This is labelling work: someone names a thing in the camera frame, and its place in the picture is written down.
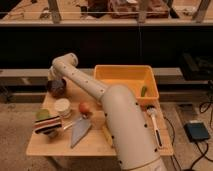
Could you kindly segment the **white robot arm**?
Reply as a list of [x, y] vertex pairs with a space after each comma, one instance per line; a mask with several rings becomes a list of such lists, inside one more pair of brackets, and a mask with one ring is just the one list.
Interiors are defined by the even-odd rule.
[[52, 78], [67, 77], [102, 105], [123, 171], [167, 171], [139, 102], [125, 85], [107, 85], [78, 70], [73, 53], [52, 61]]

